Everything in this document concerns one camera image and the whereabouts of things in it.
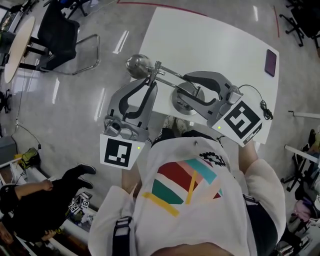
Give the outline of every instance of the black strap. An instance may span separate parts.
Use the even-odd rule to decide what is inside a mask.
[[[258,256],[269,256],[278,241],[278,232],[275,223],[256,200],[243,195],[246,209],[250,218],[256,251]]]
[[[130,256],[130,222],[132,217],[126,216],[116,221],[113,230],[112,256]]]

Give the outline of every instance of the gray floor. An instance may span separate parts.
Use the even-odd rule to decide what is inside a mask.
[[[284,150],[284,144],[300,147],[308,139],[309,130],[317,129],[319,122],[293,118],[288,110],[320,112],[320,59],[312,40],[306,39],[305,47],[300,48],[294,34],[285,34],[288,24],[280,18],[278,37],[274,6],[277,14],[291,16],[290,10],[285,7],[287,3],[284,0],[140,2],[167,4],[205,14],[242,29],[279,51],[280,75],[274,120],[268,141],[259,146],[258,154],[275,169],[280,178],[292,173],[292,154]],[[35,34],[46,10],[43,3],[40,1],[30,14],[36,17]],[[139,52],[155,8],[152,5],[96,0],[86,6],[89,13],[87,17],[83,17],[80,11],[72,17],[80,23],[79,39],[91,34],[99,34],[101,37],[101,62],[96,69],[75,76],[21,69],[10,84],[1,82],[2,91],[10,88],[13,92],[11,113],[4,115],[3,111],[0,115],[4,135],[11,135],[15,130],[22,95],[18,121],[40,140],[42,169],[59,178],[78,163],[94,165],[97,175],[85,178],[94,184],[92,203],[97,207],[110,186],[121,182],[119,169],[101,165],[99,161],[99,135],[104,129],[103,118],[112,94],[130,80],[125,60]],[[129,34],[122,51],[115,54],[113,51],[124,31],[129,31]],[[85,42],[77,49],[76,59],[61,68],[75,70],[93,63],[95,43],[94,40]],[[36,57],[30,54],[25,62],[34,64]],[[150,123],[152,139],[160,131],[164,118],[153,114]],[[212,134],[205,127],[197,129]],[[34,138],[21,128],[17,129],[13,137],[20,152],[37,146]],[[236,168],[237,146],[226,138],[222,139],[222,143]],[[139,161],[145,160],[146,152]],[[292,211],[293,199],[293,194],[287,195],[288,214]]]

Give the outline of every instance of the sleeve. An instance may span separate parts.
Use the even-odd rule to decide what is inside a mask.
[[[3,214],[13,211],[19,203],[15,187],[15,185],[4,185],[0,189],[0,211]]]
[[[271,166],[263,159],[250,165],[245,173],[249,195],[259,201],[274,222],[278,241],[286,228],[285,192]]]
[[[99,211],[94,217],[89,232],[88,248],[92,256],[111,256],[116,221],[131,215],[134,201],[130,194],[118,186],[112,186]]]

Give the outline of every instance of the pink object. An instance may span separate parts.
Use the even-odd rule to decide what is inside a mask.
[[[311,211],[304,205],[304,201],[302,200],[295,203],[293,210],[294,214],[303,220],[303,222],[307,222],[311,218]]]

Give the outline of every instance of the purple smartphone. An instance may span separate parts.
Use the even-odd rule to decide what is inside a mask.
[[[277,55],[271,50],[266,50],[264,71],[274,77],[276,72]]]

